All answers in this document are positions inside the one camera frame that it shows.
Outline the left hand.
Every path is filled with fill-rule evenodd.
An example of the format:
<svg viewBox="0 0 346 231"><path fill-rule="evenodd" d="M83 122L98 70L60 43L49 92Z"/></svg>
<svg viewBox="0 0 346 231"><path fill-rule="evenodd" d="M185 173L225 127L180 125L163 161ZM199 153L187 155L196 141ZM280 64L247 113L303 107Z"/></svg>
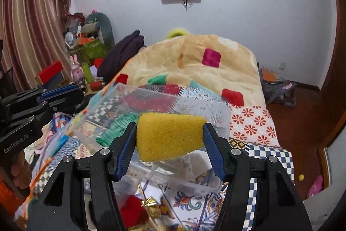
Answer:
<svg viewBox="0 0 346 231"><path fill-rule="evenodd" d="M1 180L18 198L30 194L32 173L22 150L1 165Z"/></svg>

